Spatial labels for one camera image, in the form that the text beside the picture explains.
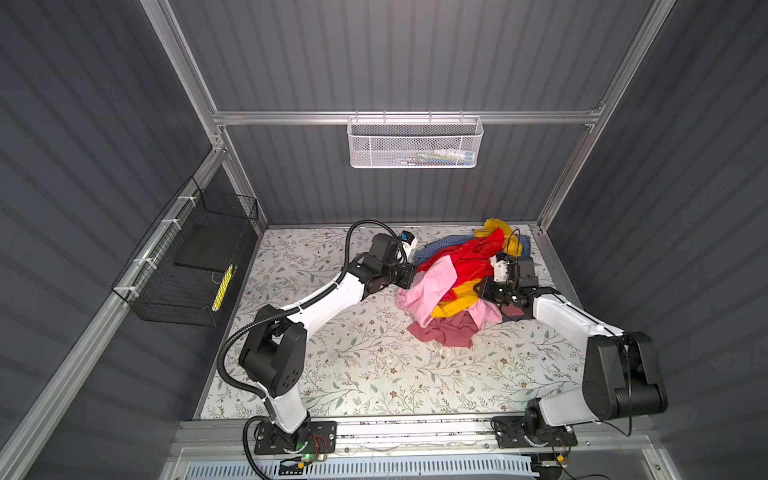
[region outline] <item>light blue slotted cable duct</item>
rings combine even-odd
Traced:
[[[376,458],[329,458],[306,468],[302,475],[278,475],[279,460],[257,460],[256,464],[271,478],[443,478],[446,476],[532,478],[531,459],[500,453],[482,455],[420,455]],[[251,480],[256,475],[245,461],[190,462],[187,480]]]

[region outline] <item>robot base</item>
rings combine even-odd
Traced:
[[[573,429],[566,427],[538,428],[530,433],[523,416],[499,416],[491,419],[496,442],[500,449],[528,449],[531,447],[574,447],[577,444]]]
[[[285,442],[280,436],[279,429],[267,421],[262,421],[256,427],[256,446],[253,447],[254,455],[282,455],[287,452]],[[317,449],[311,439],[318,437]],[[336,450],[336,422],[310,422],[310,433],[307,444],[301,453],[333,453]]]

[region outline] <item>floral tablecloth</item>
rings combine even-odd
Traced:
[[[413,227],[421,245],[479,227]],[[528,227],[519,226],[523,234]],[[352,255],[367,250],[381,230],[353,234]],[[267,230],[232,331],[253,320],[263,305],[299,300],[328,282],[341,267],[346,230]],[[542,285],[551,277],[531,239]],[[471,349],[421,343],[406,327],[411,317],[395,306],[391,286],[341,312],[306,349],[299,381],[313,416],[403,415],[517,411],[534,397],[578,387],[584,361],[552,328],[535,320],[503,323],[473,337]],[[237,365],[239,341],[227,357],[233,376],[248,381]],[[252,393],[215,376],[201,419],[232,419],[266,413]]]

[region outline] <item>gray wall panel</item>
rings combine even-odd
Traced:
[[[349,165],[340,126],[230,126],[272,225],[532,220],[584,128],[489,125],[478,166],[367,170]]]
[[[210,143],[138,1],[0,2],[0,72],[3,445]],[[222,335],[130,316],[28,478],[155,478]]]
[[[597,105],[650,0],[172,0],[220,110]]]
[[[549,232],[585,307],[654,339],[685,478],[764,476],[767,22],[678,2]]]

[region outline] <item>blue checkered cloth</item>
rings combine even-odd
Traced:
[[[432,243],[427,243],[424,248],[413,254],[413,264],[416,266],[421,265],[425,261],[432,258],[435,253],[446,247],[452,247],[453,245],[461,245],[474,239],[474,235],[448,235],[440,240],[435,240]],[[522,245],[522,257],[531,256],[531,238],[528,235],[520,236],[520,244]]]

